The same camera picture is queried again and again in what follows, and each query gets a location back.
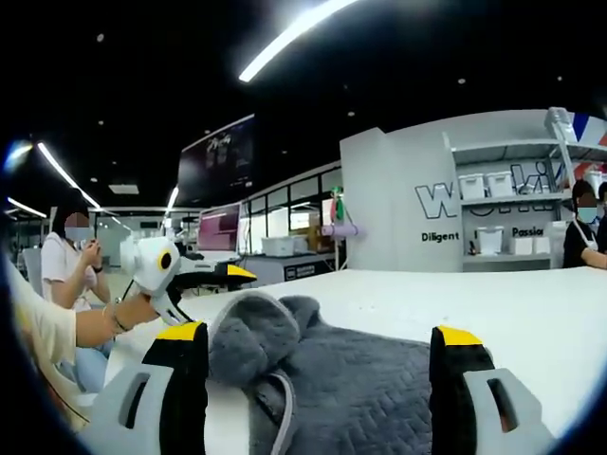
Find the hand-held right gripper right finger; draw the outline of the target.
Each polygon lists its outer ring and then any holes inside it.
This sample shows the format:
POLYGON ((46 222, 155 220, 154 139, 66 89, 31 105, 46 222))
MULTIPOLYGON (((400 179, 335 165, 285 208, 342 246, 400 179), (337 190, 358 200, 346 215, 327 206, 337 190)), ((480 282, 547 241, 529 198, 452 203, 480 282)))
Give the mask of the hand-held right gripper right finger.
POLYGON ((545 454, 553 435, 542 405, 470 332, 432 329, 433 454, 545 454))

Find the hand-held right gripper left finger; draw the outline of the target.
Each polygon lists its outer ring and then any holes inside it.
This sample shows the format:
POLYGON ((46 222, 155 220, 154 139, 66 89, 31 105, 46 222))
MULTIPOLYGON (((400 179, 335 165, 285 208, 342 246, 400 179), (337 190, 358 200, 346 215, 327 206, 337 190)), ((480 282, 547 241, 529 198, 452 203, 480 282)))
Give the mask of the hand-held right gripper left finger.
POLYGON ((140 363, 98 395, 87 425, 92 454, 204 454, 208 328, 202 321, 156 336, 140 363))

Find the person's left hand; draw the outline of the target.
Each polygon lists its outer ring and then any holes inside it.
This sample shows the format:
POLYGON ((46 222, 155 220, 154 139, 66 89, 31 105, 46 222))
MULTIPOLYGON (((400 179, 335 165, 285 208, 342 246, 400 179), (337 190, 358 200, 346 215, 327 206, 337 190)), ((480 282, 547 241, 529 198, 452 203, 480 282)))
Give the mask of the person's left hand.
POLYGON ((119 319, 128 330, 158 318, 159 314, 151 303, 151 297, 146 294, 139 293, 124 300, 120 305, 119 319))

